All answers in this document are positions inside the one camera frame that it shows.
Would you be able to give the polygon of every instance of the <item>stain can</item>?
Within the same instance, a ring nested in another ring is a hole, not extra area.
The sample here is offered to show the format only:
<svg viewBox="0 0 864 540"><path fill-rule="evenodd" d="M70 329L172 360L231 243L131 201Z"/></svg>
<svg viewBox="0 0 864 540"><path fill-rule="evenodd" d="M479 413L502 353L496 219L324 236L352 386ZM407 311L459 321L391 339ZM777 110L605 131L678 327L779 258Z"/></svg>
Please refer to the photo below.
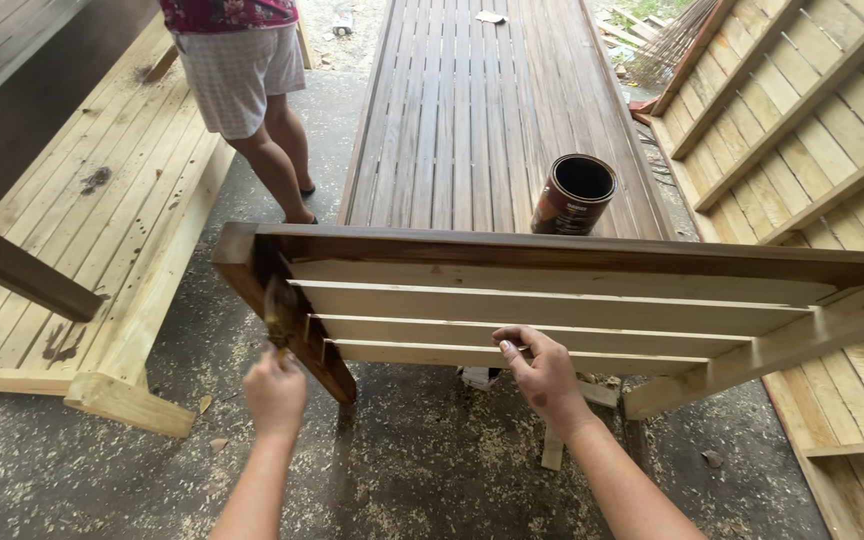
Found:
<svg viewBox="0 0 864 540"><path fill-rule="evenodd" d="M535 206L532 232L588 236L617 189L616 172L605 161L583 153L559 157Z"/></svg>

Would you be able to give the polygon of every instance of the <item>person's right hand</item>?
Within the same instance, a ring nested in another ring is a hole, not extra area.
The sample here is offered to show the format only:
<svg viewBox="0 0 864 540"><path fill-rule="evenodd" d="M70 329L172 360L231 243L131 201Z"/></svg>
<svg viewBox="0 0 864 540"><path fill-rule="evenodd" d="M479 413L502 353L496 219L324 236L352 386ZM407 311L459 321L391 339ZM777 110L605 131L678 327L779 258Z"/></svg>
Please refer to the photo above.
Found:
<svg viewBox="0 0 864 540"><path fill-rule="evenodd" d="M579 393L575 368L565 347L527 325L499 328L492 333L492 341L509 362L511 375L529 406L559 437L568 442L582 425L596 421ZM519 350L521 345L532 351L531 366Z"/></svg>
<svg viewBox="0 0 864 540"><path fill-rule="evenodd" d="M245 378L246 402L255 437L299 435L306 408L306 374L292 352L278 360L276 346L266 341L262 356Z"/></svg>

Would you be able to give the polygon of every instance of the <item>concrete floor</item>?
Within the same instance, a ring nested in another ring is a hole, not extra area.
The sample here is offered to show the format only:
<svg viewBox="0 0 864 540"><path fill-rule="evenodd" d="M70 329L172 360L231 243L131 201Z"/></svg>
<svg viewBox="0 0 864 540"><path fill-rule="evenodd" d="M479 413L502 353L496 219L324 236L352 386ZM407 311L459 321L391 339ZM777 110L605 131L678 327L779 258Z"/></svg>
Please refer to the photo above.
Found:
<svg viewBox="0 0 864 540"><path fill-rule="evenodd" d="M315 71L308 82L292 106L318 182L309 205L334 223L365 81ZM661 188L675 204L675 188ZM0 394L0 538L208 536L254 437L241 380L264 337L211 270L211 246L225 221L281 219L236 158L148 361L150 388L162 397L188 409L213 397L188 439L91 416L59 398ZM448 367L350 369L359 388L351 407L310 380L283 538L613 537L568 453L560 472L540 467L544 427L509 374L481 392ZM596 412L620 442L642 447L643 467L710 538L829 537L758 381L647 424ZM209 441L218 437L230 442L213 455ZM706 464L705 450L725 457L721 469Z"/></svg>

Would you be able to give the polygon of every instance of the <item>forearm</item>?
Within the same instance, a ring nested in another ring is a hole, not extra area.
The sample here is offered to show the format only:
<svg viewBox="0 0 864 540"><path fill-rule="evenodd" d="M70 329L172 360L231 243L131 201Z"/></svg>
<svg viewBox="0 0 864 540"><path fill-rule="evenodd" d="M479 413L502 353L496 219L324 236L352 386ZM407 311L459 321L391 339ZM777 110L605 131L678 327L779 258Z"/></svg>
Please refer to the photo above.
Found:
<svg viewBox="0 0 864 540"><path fill-rule="evenodd" d="M616 540L705 539L594 415L565 438Z"/></svg>
<svg viewBox="0 0 864 540"><path fill-rule="evenodd" d="M285 478L295 437L268 435L255 440L211 540L269 540L279 538Z"/></svg>

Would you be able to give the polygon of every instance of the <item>floral shirt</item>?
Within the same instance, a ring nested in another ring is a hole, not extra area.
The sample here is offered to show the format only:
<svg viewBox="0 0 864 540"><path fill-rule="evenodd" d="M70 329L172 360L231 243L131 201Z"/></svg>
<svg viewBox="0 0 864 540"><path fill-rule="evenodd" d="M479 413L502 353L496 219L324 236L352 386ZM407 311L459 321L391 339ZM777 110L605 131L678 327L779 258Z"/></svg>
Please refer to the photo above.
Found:
<svg viewBox="0 0 864 540"><path fill-rule="evenodd" d="M288 26L299 20L296 0L158 0L175 34L222 34Z"/></svg>

